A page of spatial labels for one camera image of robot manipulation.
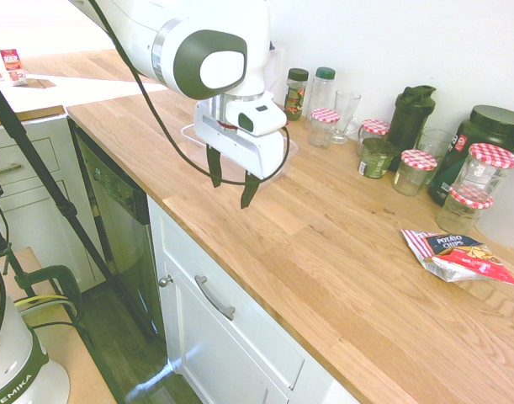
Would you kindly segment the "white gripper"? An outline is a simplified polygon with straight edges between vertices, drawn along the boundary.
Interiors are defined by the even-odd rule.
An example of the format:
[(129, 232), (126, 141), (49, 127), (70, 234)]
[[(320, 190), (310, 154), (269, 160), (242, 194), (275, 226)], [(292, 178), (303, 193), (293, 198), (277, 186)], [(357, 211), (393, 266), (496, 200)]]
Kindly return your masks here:
[(194, 131), (206, 144), (206, 157), (212, 184), (222, 183), (220, 163), (223, 154), (246, 169), (241, 208), (252, 202), (260, 179), (272, 175), (283, 161), (283, 135), (286, 114), (271, 100), (230, 101), (225, 106), (227, 128), (213, 117), (208, 102), (196, 104)]

